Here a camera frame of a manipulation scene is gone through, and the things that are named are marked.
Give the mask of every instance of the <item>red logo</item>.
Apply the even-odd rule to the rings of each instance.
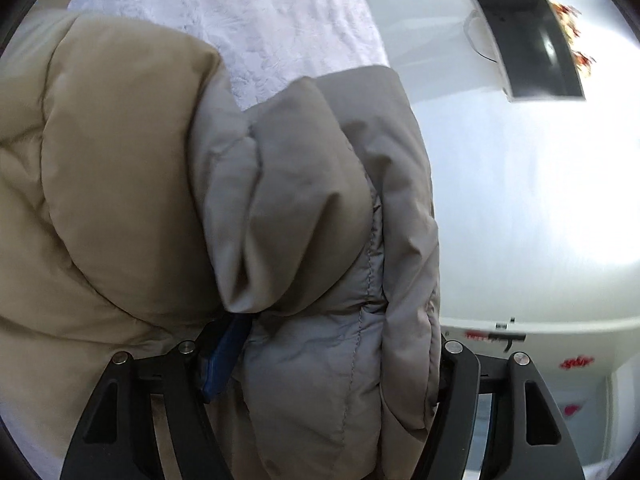
[[[465,337],[472,341],[489,341],[489,335],[487,333],[478,332],[477,330],[467,330]]]
[[[584,355],[580,355],[573,359],[565,359],[564,362],[560,365],[560,368],[563,370],[570,370],[571,368],[584,368],[585,366],[589,366],[596,359],[594,357],[587,357]]]

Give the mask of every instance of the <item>white fabric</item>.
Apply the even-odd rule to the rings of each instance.
[[[28,434],[17,420],[10,406],[0,401],[0,416],[12,439],[41,480],[58,480],[63,460],[53,456],[38,444],[37,438]]]
[[[246,109],[300,76],[388,65],[365,0],[72,0],[182,30],[215,46]]]

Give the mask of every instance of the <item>metal screw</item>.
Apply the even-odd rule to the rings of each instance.
[[[196,343],[193,341],[183,341],[178,345],[178,352],[188,355],[196,349]]]
[[[513,355],[513,360],[520,366],[526,366],[531,362],[531,359],[524,352],[516,352]]]
[[[450,354],[459,354],[462,352],[463,346],[462,343],[458,341],[447,341],[444,343],[444,348],[446,348]]]
[[[117,352],[113,355],[111,361],[115,365],[123,365],[127,362],[127,359],[129,359],[129,354],[127,354],[126,352]]]

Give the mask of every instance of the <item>black metal bracket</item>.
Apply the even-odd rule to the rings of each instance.
[[[78,422],[61,480],[164,480],[150,394],[164,395],[183,480],[232,480],[203,403],[228,378],[248,327],[250,319],[227,316],[164,356],[114,355]],[[223,380],[210,380],[214,368]],[[562,416],[526,354],[476,356],[443,342],[440,372],[436,417],[412,480],[463,477],[478,394],[494,396],[481,480],[584,480]]]

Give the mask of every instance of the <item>beige puffer jacket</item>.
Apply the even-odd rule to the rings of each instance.
[[[38,473],[59,474],[114,352],[167,351],[226,308],[262,312],[209,409],[237,480],[408,479],[438,243],[397,75],[301,79],[241,112],[210,46],[66,2],[0,59],[0,409]]]

